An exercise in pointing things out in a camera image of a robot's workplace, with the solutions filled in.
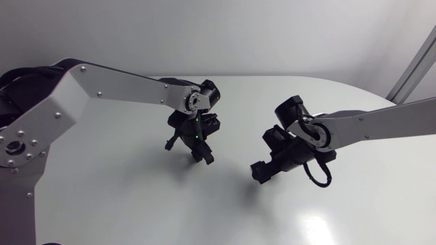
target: white table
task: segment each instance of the white table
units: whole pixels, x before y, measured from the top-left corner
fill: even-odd
[[[389,101],[317,78],[207,78],[222,95],[221,129],[207,140],[214,163],[193,164],[180,140],[164,150],[172,109],[92,100],[50,149],[35,191],[38,244],[436,244],[434,135],[337,150],[327,189],[302,167],[251,178],[250,164],[270,161],[262,135],[287,98],[312,114]]]

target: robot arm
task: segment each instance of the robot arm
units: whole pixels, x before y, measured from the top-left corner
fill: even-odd
[[[205,140],[219,129],[213,82],[155,80],[101,65],[65,59],[53,66],[19,68],[0,78],[0,240],[34,244],[33,190],[44,173],[50,145],[79,120],[91,98],[167,105],[168,124],[195,160],[213,162]]]
[[[371,112],[351,110],[311,116],[299,96],[291,97],[275,110],[284,129],[275,125],[263,136],[272,150],[272,160],[254,163],[252,176],[262,184],[281,171],[303,165],[316,185],[327,187],[332,176],[326,163],[336,158],[335,149],[362,140],[436,134],[435,108],[436,98],[430,98]],[[311,175],[307,161],[312,159],[326,174],[327,182],[318,182]]]

